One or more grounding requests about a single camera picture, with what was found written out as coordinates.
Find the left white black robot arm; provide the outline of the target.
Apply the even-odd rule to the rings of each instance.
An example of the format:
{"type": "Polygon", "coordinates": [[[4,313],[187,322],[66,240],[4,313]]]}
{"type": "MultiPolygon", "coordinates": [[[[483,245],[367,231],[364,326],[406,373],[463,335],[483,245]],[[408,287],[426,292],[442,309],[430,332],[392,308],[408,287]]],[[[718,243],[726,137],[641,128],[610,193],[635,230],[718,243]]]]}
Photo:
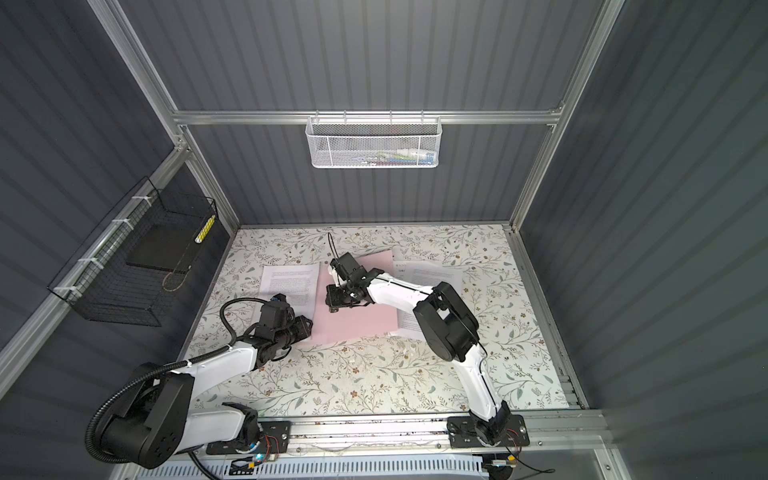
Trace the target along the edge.
{"type": "Polygon", "coordinates": [[[89,421],[84,434],[87,453],[102,463],[153,469],[176,454],[194,455],[211,443],[227,443],[241,454],[276,452],[255,409],[225,402],[219,409],[192,410],[200,394],[282,360],[311,336],[312,320],[296,314],[284,295],[256,302],[257,321],[242,334],[227,324],[226,345],[175,363],[145,363],[135,369],[89,421]]]}

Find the pink folder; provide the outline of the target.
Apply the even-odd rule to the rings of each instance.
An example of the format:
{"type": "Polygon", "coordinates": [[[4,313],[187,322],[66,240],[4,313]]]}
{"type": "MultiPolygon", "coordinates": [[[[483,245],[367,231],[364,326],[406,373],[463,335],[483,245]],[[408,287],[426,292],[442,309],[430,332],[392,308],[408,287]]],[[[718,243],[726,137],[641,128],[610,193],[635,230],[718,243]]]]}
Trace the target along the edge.
{"type": "Polygon", "coordinates": [[[398,328],[394,307],[369,304],[341,308],[332,313],[325,303],[326,287],[333,284],[328,263],[320,264],[315,312],[311,317],[313,328],[305,345],[327,345],[363,337],[386,335],[398,328]]]}

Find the printed paper sheet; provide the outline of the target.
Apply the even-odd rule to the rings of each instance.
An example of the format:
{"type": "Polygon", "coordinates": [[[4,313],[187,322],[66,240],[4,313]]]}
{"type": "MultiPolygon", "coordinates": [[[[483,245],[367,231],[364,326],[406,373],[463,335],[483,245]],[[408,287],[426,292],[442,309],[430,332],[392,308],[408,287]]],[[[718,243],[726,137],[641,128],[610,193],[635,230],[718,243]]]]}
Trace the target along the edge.
{"type": "Polygon", "coordinates": [[[297,316],[314,318],[319,265],[265,266],[260,282],[260,297],[283,294],[297,316]]]}

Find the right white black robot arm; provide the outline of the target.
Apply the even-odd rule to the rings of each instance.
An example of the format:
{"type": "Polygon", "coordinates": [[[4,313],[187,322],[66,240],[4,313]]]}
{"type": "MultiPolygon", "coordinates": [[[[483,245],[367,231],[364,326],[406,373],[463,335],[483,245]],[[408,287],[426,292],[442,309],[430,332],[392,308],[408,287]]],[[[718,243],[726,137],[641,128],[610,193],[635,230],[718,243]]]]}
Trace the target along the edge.
{"type": "Polygon", "coordinates": [[[333,283],[326,288],[326,305],[331,312],[378,304],[414,315],[432,352],[454,365],[475,435],[484,445],[499,444],[511,411],[488,373],[478,320],[453,286],[422,286],[378,268],[368,270],[349,253],[334,257],[329,272],[333,283]]]}

